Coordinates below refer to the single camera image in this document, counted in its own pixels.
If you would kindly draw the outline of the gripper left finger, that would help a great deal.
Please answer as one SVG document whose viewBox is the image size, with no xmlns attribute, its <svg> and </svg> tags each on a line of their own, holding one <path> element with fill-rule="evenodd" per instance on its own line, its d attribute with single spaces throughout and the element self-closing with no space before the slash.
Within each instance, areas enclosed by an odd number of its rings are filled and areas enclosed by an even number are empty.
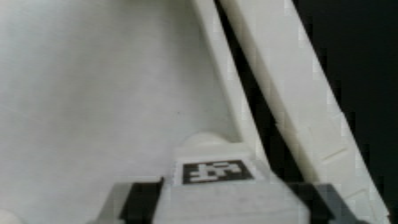
<svg viewBox="0 0 398 224">
<path fill-rule="evenodd" d="M 161 187 L 161 181 L 117 183 L 86 224 L 152 224 Z"/>
</svg>

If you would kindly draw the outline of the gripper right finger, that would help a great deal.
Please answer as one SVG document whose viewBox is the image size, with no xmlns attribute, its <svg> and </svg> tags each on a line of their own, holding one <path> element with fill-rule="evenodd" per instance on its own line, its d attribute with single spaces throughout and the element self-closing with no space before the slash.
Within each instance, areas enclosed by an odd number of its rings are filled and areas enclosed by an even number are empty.
<svg viewBox="0 0 398 224">
<path fill-rule="evenodd" d="M 369 224 L 356 218 L 328 183 L 289 183 L 287 187 L 308 209 L 308 224 Z"/>
</svg>

